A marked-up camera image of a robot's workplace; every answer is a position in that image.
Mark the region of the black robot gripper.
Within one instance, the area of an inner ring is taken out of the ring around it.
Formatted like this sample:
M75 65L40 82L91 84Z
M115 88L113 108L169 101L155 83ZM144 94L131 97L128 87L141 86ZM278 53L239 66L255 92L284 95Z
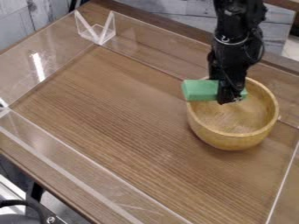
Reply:
M219 81L216 101L220 105L239 102L247 96L246 87L234 82L244 82L247 72L264 55L262 31L251 31L242 38L228 38L215 33L208 54L210 79Z

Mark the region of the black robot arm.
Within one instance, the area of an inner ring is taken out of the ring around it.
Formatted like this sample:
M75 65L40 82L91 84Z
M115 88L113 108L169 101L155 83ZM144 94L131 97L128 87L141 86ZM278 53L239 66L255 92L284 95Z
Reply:
M242 99L248 69L262 60L266 46L260 23L263 0L212 0L218 17L208 54L210 79L219 83L219 104Z

